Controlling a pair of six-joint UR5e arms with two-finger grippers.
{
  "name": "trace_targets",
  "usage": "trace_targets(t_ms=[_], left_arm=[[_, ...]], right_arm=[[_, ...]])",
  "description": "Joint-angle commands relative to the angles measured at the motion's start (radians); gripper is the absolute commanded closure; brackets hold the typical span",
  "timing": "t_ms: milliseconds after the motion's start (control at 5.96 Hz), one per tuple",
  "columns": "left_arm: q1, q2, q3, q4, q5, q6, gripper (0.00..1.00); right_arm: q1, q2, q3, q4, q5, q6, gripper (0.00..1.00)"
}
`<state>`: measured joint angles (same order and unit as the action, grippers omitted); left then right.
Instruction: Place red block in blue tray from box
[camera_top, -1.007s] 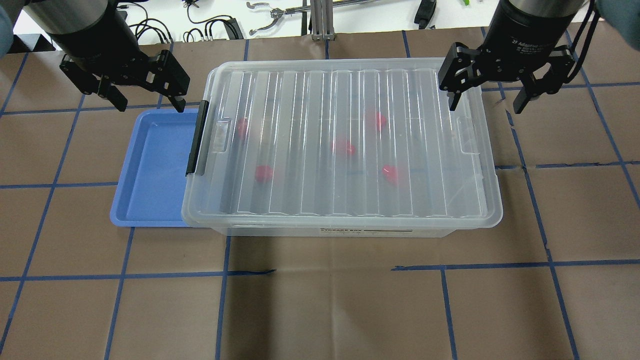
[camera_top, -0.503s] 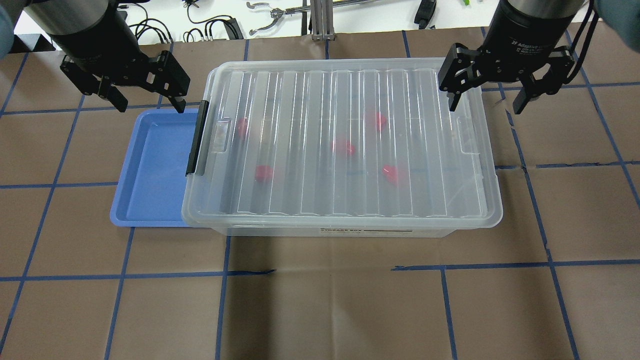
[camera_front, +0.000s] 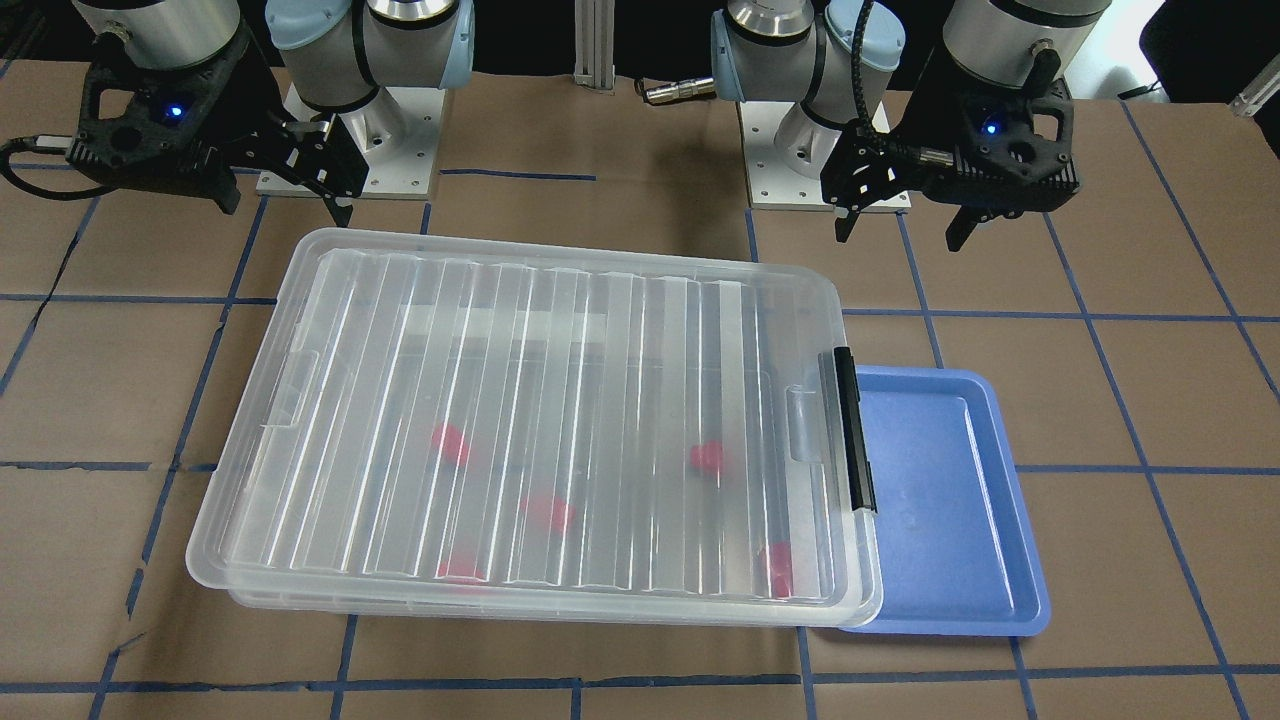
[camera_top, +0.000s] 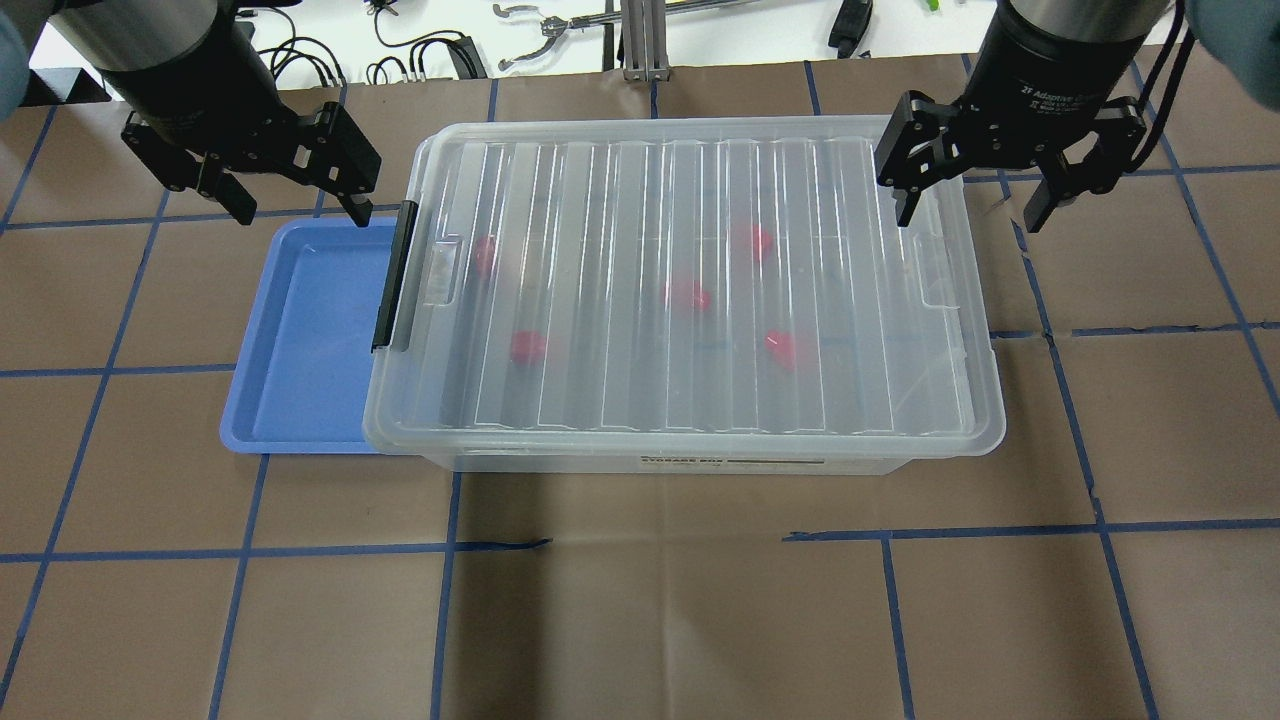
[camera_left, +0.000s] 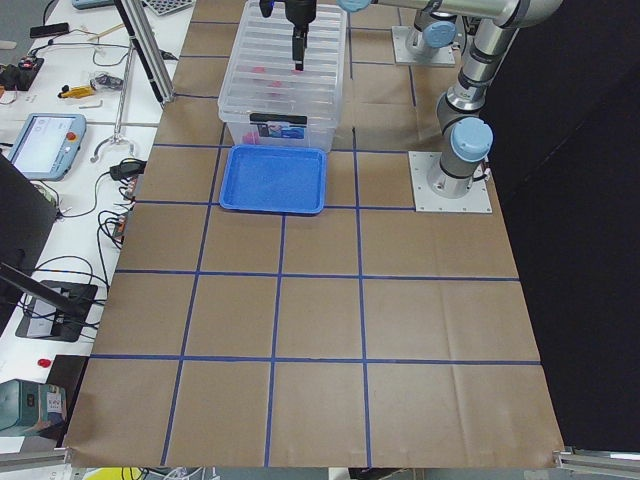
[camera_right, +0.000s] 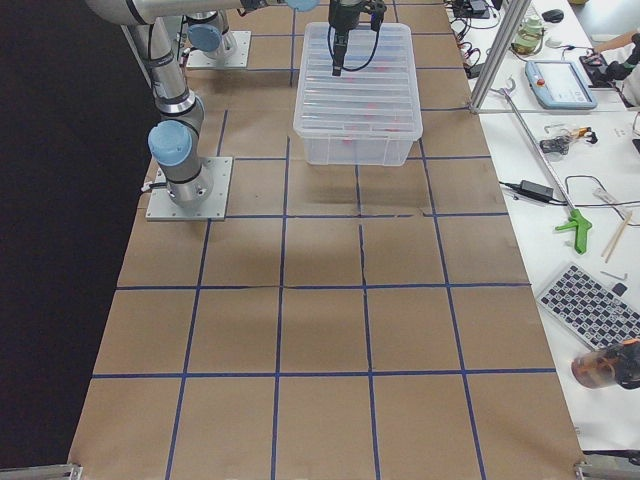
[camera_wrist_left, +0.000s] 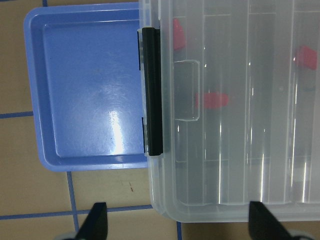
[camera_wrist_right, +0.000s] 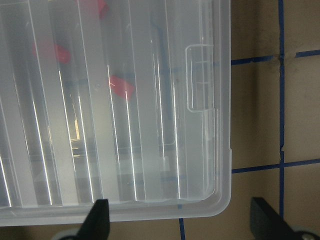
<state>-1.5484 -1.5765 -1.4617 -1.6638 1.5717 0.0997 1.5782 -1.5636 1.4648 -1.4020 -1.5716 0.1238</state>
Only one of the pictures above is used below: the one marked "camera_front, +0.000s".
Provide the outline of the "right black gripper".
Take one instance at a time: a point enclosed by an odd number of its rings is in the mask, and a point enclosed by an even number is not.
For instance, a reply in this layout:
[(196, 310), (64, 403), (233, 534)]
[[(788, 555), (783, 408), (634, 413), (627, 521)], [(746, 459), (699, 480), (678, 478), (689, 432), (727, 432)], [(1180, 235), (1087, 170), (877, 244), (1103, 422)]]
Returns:
[(323, 199), (349, 227), (366, 161), (335, 113), (297, 118), (246, 23), (207, 59), (148, 69), (129, 58), (136, 35), (99, 32), (67, 160), (110, 190), (204, 199), (225, 215), (241, 204), (239, 168), (265, 170)]

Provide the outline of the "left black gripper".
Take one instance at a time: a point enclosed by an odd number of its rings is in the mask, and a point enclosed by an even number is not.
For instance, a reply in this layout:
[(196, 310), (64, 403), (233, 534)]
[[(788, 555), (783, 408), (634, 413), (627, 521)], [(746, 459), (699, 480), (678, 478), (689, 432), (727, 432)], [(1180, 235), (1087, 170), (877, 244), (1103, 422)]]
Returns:
[(849, 242), (859, 211), (902, 191), (959, 206), (946, 246), (959, 252), (986, 211), (1052, 211), (1082, 190), (1073, 102), (1064, 81), (1038, 97), (1019, 90), (920, 87), (886, 133), (851, 126), (822, 169), (835, 202), (835, 240)]

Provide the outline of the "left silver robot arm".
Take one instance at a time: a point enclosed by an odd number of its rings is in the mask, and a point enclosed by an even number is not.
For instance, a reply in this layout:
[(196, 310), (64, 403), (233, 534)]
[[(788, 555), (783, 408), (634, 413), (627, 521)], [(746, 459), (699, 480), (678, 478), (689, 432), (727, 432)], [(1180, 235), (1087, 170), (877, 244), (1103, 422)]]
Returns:
[(998, 218), (1055, 211), (1078, 195), (1066, 67), (1106, 1), (955, 1), (900, 122), (872, 122), (908, 45), (879, 1), (730, 1), (710, 24), (723, 100), (797, 105), (835, 136), (812, 150), (820, 196), (846, 242), (873, 204), (916, 191), (957, 210), (960, 250)]

